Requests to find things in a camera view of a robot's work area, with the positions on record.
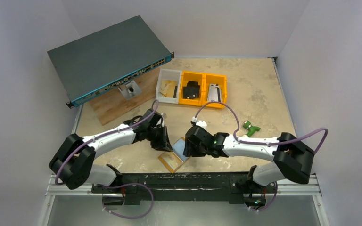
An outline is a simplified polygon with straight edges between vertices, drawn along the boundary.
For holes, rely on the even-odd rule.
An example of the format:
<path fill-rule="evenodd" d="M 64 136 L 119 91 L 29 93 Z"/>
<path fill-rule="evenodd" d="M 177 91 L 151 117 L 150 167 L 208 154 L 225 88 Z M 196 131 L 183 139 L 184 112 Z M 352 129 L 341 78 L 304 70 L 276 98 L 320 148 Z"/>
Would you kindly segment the yellow leather card holder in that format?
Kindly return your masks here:
<path fill-rule="evenodd" d="M 181 137 L 173 145 L 172 152 L 163 152 L 158 160 L 170 172 L 175 173 L 190 158 L 184 155 L 185 138 Z"/>

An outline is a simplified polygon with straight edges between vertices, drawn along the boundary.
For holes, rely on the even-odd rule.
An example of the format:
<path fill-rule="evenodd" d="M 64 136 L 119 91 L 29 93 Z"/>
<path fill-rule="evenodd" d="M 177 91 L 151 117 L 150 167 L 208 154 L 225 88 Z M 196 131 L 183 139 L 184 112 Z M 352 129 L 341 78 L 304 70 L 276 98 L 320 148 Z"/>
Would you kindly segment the gold cards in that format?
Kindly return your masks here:
<path fill-rule="evenodd" d="M 178 82 L 173 80 L 162 80 L 159 93 L 163 97 L 175 98 L 178 88 Z"/>

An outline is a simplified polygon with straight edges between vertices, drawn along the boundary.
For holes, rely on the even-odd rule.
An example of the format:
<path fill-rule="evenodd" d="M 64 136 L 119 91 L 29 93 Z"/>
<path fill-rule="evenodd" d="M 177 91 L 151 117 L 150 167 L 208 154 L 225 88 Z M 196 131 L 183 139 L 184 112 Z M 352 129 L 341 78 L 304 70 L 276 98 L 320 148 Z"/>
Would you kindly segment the black card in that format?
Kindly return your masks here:
<path fill-rule="evenodd" d="M 200 88 L 194 87 L 182 87 L 182 98 L 183 99 L 196 99 L 200 97 Z"/>
<path fill-rule="evenodd" d="M 199 89 L 200 85 L 199 85 L 199 83 L 197 81 L 188 81 L 187 87 L 194 87 L 194 88 Z"/>

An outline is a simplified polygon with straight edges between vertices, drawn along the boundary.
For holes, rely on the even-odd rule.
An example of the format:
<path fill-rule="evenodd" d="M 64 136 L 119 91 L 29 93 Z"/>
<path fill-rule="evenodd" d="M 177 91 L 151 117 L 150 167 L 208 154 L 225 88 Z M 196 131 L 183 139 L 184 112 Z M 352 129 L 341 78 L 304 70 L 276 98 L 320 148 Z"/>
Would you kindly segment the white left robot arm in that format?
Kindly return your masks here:
<path fill-rule="evenodd" d="M 115 193 L 122 186 L 122 174 L 110 164 L 99 166 L 94 161 L 116 148 L 144 140 L 154 150 L 173 151 L 163 117 L 152 108 L 106 132 L 85 137 L 69 135 L 51 159 L 49 168 L 56 174 L 56 185 L 74 190 L 91 183 Z"/>

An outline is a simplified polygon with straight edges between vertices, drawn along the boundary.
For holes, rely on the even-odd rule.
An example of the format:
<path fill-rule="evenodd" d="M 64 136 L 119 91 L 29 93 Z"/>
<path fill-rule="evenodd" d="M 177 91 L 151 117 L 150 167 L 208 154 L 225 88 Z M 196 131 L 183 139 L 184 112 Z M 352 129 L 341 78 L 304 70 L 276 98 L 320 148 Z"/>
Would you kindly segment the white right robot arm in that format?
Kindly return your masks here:
<path fill-rule="evenodd" d="M 187 157 L 250 157 L 268 161 L 263 166 L 252 167 L 246 186 L 256 192 L 263 186 L 288 179 L 298 184 L 308 184 L 315 151 L 290 133 L 279 137 L 234 137 L 228 133 L 211 135 L 205 128 L 192 126 L 185 135 L 183 154 Z"/>

